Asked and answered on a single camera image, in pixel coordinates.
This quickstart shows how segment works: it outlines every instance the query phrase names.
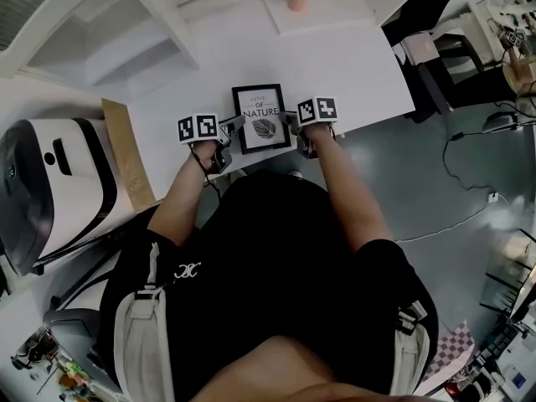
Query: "person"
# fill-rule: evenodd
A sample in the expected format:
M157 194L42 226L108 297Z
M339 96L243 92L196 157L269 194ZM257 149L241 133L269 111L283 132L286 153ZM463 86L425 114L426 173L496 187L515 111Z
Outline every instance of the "person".
M523 43L521 49L524 54L521 58L516 54L516 47L508 42L507 34L501 38L504 53L495 67L468 77L457 84L448 82L445 88L447 100L455 109L465 106L474 106L482 103L498 103L500 101L518 104L522 100L528 100L532 106L532 98L535 92L533 67L536 63L536 55ZM508 54L507 63L501 63Z
M327 125L304 132L327 192L260 171L236 180L199 231L204 171L194 155L183 164L102 298L98 348L112 378L114 316L146 283L154 244L176 401L386 399L394 324L415 299L428 314L433 358L434 304L380 207ZM193 153L209 169L215 148L201 142Z

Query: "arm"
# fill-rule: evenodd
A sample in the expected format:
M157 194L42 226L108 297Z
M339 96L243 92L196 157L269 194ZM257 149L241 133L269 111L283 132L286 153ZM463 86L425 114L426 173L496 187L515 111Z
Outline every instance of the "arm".
M307 126L305 134L317 151L329 198L352 250L358 251L372 240L392 240L378 203L328 126Z
M194 150L204 167L209 170L216 143L202 142L197 144ZM179 247L184 246L193 231L203 184L203 170L190 154L147 228L170 239Z
M521 64L513 46L508 48L508 56L510 57L510 65L512 66L513 73L518 78L518 81L525 85L531 84L533 82L533 75L530 66L528 64Z

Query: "cable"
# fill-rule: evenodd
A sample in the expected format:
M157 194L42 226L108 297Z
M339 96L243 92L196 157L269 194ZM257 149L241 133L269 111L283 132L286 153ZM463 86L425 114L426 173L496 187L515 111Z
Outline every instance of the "cable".
M456 142L456 141L460 140L463 137L467 137L467 136L482 136L482 135L485 135L485 134L487 134L487 133L486 132L469 132L467 134L464 134L463 132L459 132L458 134L456 134L455 136L452 136L452 138L447 140L447 142L445 143L445 147L443 148L443 167L445 167L446 173L449 176L451 176L452 178L455 178L458 181L458 183L460 184L460 186L462 188L464 188L466 191L470 191L472 189L493 189L493 186L490 185L490 184L484 184L484 185L472 184L469 187L464 185L463 182L461 181L461 179L458 176L456 176L454 173L452 173L451 170L449 170L449 168L447 167L446 161L445 161L446 150L448 149L449 144L451 144L451 142Z
M525 113L524 111L520 111L516 106L512 106L510 103L506 103L506 102L502 102L502 103L498 103L498 102L494 102L493 103L495 106L497 107L501 107L501 106L508 106L508 107L512 107L517 113L521 113L523 116L526 116L530 119L536 119L536 116L532 116L532 115L529 115L527 113ZM531 124L519 124L519 126L525 126L525 125L531 125Z
M337 141L337 139L335 138L335 131L333 130L333 124L327 124L329 126L329 131L332 133L332 137L333 137L333 140L335 140L335 142Z
M527 94L530 94L530 93L533 91L533 86L534 86L534 84L536 84L536 80L535 80L532 84L530 84L530 86L529 86L529 88L528 88L528 93L527 93ZM536 110L536 104L534 104L533 97L530 96L528 99L530 100L530 103L533 105L533 108Z
M496 69L504 61L504 57L506 56L507 52L508 52L508 49L505 49L504 52L502 53L501 60L493 66L494 69Z
M499 198L501 198L506 204L510 204L510 203L509 203L509 202L508 202L508 201L507 201L501 194L499 194L498 196L499 196ZM472 215L469 216L467 219L464 219L464 220L462 220L461 222L458 222L457 224L450 226L449 228L444 228L444 229L441 229L441 230L439 230L439 231L437 231L437 232L432 232L431 234L422 235L422 236L420 236L420 237L408 238L408 239L406 239L406 240L396 240L395 242L396 242L396 243L409 243L409 242L411 242L411 241L422 240L422 239L424 239L424 238L433 237L434 235L439 235L439 234L442 234L443 232L453 230L454 228L457 228L458 226L463 225L463 224L469 222L469 220L476 218L480 213L485 212L485 211L486 211L487 209L489 209L490 207L491 207L491 205L486 204L486 205L484 206L483 209L478 210L476 213L472 214Z
M203 170L204 178L206 179L207 184L209 186L212 186L212 188L216 191L216 195L218 195L218 203L221 202L221 192L219 191L218 187L209 180L209 172L204 167L203 163L201 162L201 159L199 159L198 154L194 151L192 143L189 143L188 145L190 146L190 151L192 152L193 158L197 161L197 163L199 164L199 166Z
M491 189L493 192L496 192L497 193L497 196L502 199L502 201L504 201L506 204L510 205L510 203L499 193L497 192L497 190L490 184L486 184L486 185L471 185L469 187L467 187L466 185L463 184L463 182L461 181L461 179L456 176L455 174L453 174L451 172L451 170L449 170L449 168L447 167L446 165L446 161L445 161L445 155L446 155L446 151L447 151L447 148L449 147L449 144L451 142L456 142L460 139L462 139L463 137L468 137L468 136L483 136L483 135L486 135L486 134L492 134L491 132L468 132L467 134L463 133L463 132L459 132L457 133L456 135L452 136L445 144L445 147L443 148L443 166L445 167L445 170L447 172L447 174L449 176L451 176L452 178L455 178L458 183L460 184L460 186L466 190L466 191L470 191L472 189L485 189L485 188L489 188ZM453 230L454 228L457 228L458 226L468 222L469 220L471 219L474 219L476 218L480 213L483 213L484 211L486 211L488 208L490 207L489 204L486 204L482 209L478 210L476 213L472 214L471 216L469 216L468 218L462 220L461 222L458 222L457 224L454 224L452 226L450 226L449 228L444 228L444 229L441 229L439 231L436 231L436 232L432 232L431 234L426 234L426 235L421 235L419 237L414 237L414 238L409 238L409 239L406 239L406 240L397 240L396 243L409 243L411 241L417 241L417 240L422 240L424 238L428 238L428 237L432 237L434 235L439 235L439 234L442 234L443 232L446 232L446 231L450 231L450 230Z

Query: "black cable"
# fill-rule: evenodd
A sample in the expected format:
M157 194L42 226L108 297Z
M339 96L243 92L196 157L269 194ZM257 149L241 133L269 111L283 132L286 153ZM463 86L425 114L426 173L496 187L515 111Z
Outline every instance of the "black cable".
M504 52L502 53L501 60L493 66L494 69L496 69L504 61L504 57L506 56L507 52L508 52L508 49L505 49Z
M485 135L485 134L491 134L491 133L490 132L469 132L467 134L464 134L463 132L459 132L458 134L452 136L449 140L447 140L447 142L445 144L445 147L443 148L443 167L445 167L446 173L449 176L451 176L452 178L455 178L458 181L458 183L460 184L460 186L462 188L464 188L466 191L470 191L472 189L491 189L491 190L495 191L495 189L490 184L484 184L484 185L472 184L469 187L464 185L463 182L461 181L461 179L458 176L456 176L454 173L451 173L451 170L449 170L449 168L447 167L446 161L445 161L446 150L448 149L449 144L451 144L451 142L457 142L458 140L462 139L463 137L481 136L481 135Z
M525 113L524 111L520 111L516 106L513 106L510 103L506 103L506 102L497 103L497 102L495 102L493 104L495 106L497 106L497 107L501 107L501 106L511 107L516 111L516 113L521 113L523 116L526 116L527 118L530 118L530 119L536 119L536 116L528 115L527 113Z
M199 164L199 166L203 170L204 178L206 179L207 184L209 186L212 186L212 188L216 191L216 195L218 195L218 203L219 203L221 201L221 192L219 191L218 187L209 180L209 172L204 167L203 163L201 162L201 159L199 159L198 154L194 151L192 143L189 143L188 145L190 146L190 151L192 151L193 158L197 161L197 163Z
M335 138L335 131L333 130L333 124L327 124L329 126L329 131L332 133L332 137L333 137L333 140L335 140L335 142L337 141L337 139Z
M529 94L532 92L534 84L536 84L536 80L532 84L530 84L530 86L528 88L528 93ZM536 104L534 104L533 97L530 96L528 99L530 100L531 104L533 105L533 108L536 110Z

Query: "power outlet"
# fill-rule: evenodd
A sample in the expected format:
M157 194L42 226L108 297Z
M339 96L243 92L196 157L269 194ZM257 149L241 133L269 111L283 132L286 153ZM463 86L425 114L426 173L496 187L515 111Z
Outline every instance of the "power outlet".
M487 203L493 204L499 200L499 194L497 192L489 193L487 196Z

